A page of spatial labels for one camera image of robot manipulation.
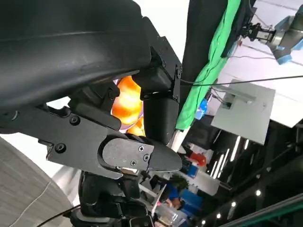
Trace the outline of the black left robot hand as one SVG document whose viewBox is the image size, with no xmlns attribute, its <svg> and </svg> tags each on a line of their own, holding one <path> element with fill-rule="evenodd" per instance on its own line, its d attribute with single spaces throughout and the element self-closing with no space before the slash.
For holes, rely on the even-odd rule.
<svg viewBox="0 0 303 227">
<path fill-rule="evenodd" d="M 49 161 L 119 179 L 122 168 L 178 171 L 168 147 L 182 65 L 132 0 L 3 0 L 0 131 L 37 138 Z M 141 87 L 145 136 L 111 115 L 114 80 Z"/>
</svg>

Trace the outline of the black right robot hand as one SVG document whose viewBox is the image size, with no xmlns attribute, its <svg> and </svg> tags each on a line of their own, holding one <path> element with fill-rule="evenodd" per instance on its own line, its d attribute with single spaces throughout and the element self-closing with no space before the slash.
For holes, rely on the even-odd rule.
<svg viewBox="0 0 303 227">
<path fill-rule="evenodd" d="M 81 172 L 79 181 L 80 210 L 88 217 L 135 218 L 147 215 L 140 198 L 139 178 L 123 175 L 115 180 Z"/>
</svg>

